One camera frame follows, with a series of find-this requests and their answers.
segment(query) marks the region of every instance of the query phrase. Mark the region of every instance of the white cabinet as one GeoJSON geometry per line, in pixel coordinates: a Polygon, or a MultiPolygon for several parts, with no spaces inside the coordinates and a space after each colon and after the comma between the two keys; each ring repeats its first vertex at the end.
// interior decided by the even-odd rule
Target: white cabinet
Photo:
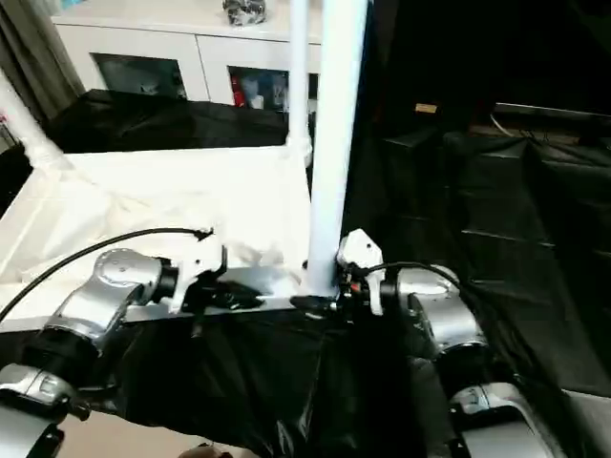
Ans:
{"type": "MultiPolygon", "coordinates": [[[[265,108],[271,104],[278,110],[281,97],[272,93],[283,86],[289,69],[290,0],[272,4],[265,22],[246,27],[229,25],[222,0],[86,0],[53,22],[87,90],[234,104],[236,91],[253,94],[250,87],[236,86],[259,79],[259,99],[265,108]],[[273,72],[253,75],[252,70],[273,72]],[[268,83],[272,79],[278,84],[268,83]]],[[[310,0],[313,83],[320,73],[321,19],[321,0],[310,0]]],[[[315,98],[317,84],[311,87],[315,98]]]]}
{"type": "Polygon", "coordinates": [[[195,35],[57,26],[86,90],[209,100],[195,35]]]}

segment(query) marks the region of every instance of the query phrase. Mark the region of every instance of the shelf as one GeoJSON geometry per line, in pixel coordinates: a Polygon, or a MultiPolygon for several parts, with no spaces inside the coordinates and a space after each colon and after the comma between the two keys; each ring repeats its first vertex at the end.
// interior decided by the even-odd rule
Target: shelf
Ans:
{"type": "MultiPolygon", "coordinates": [[[[310,0],[309,43],[322,42],[322,0],[310,0]]],[[[290,0],[270,0],[262,24],[232,27],[222,0],[86,0],[53,16],[57,25],[169,31],[267,41],[288,41],[290,0]]]]}

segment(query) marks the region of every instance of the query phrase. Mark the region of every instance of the black plastic sheet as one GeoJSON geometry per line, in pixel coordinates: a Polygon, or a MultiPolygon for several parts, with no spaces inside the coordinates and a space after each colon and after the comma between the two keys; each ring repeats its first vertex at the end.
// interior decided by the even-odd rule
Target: black plastic sheet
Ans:
{"type": "Polygon", "coordinates": [[[347,230],[367,226],[385,260],[456,272],[570,456],[598,456],[560,388],[611,396],[611,156],[435,129],[380,141],[376,153],[352,164],[348,213],[369,211],[352,212],[347,230]],[[359,182],[376,167],[368,198],[359,182]]]}

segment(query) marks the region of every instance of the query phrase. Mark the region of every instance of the white pole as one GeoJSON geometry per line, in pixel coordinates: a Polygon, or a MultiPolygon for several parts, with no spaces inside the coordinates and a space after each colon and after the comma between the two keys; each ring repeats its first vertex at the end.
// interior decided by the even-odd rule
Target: white pole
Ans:
{"type": "Polygon", "coordinates": [[[307,49],[309,1],[290,3],[290,72],[288,74],[288,137],[286,144],[293,151],[302,152],[305,165],[312,160],[312,144],[307,128],[308,82],[307,49]]]}
{"type": "Polygon", "coordinates": [[[307,261],[310,294],[335,292],[348,163],[361,73],[369,0],[326,0],[318,92],[311,233],[307,261]]]}
{"type": "Polygon", "coordinates": [[[61,150],[42,132],[2,69],[0,69],[0,113],[6,117],[12,134],[23,143],[32,167],[42,169],[71,167],[61,150]]]}

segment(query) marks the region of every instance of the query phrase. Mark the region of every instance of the black tarp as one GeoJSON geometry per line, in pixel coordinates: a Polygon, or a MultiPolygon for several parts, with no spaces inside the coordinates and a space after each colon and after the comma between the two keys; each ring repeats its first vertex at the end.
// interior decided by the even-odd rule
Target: black tarp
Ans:
{"type": "MultiPolygon", "coordinates": [[[[285,125],[208,103],[89,93],[49,132],[79,153],[282,144],[285,125]]],[[[361,135],[350,167],[345,230],[366,228],[386,260],[448,265],[495,310],[488,329],[575,457],[598,455],[586,454],[558,387],[611,396],[609,162],[605,151],[423,130],[361,135]]],[[[29,169],[15,149],[0,170],[8,202],[29,169]]],[[[257,314],[210,320],[196,339],[189,322],[134,326],[109,355],[118,392],[98,408],[262,457],[423,456],[430,438],[412,413],[438,393],[394,324],[257,314]]],[[[0,336],[3,363],[27,337],[0,336]]]]}

